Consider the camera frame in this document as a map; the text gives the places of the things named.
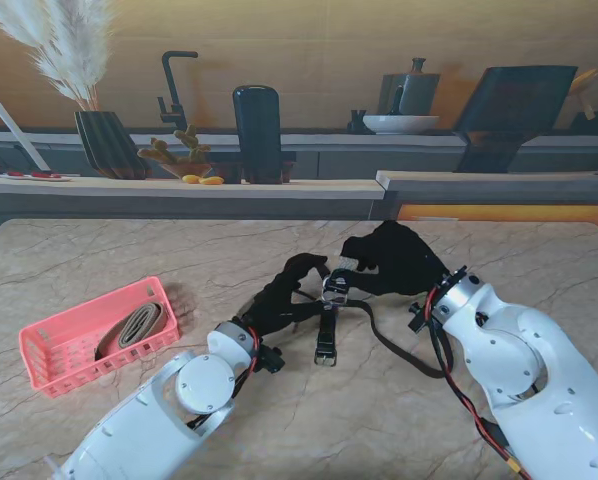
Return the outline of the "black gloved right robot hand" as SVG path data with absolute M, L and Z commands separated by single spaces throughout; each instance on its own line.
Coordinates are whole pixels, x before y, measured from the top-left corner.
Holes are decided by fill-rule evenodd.
M 357 261 L 343 274 L 348 285 L 375 296 L 417 295 L 449 274 L 419 235 L 396 221 L 384 221 L 363 237 L 348 238 L 340 256 Z

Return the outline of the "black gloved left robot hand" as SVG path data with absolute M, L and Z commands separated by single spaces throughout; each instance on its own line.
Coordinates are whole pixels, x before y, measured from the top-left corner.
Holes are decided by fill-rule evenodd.
M 286 261 L 283 270 L 258 292 L 237 314 L 241 323 L 260 337 L 275 333 L 291 323 L 308 320 L 323 311 L 321 301 L 293 304 L 293 292 L 311 269 L 323 269 L 328 258 L 300 253 Z

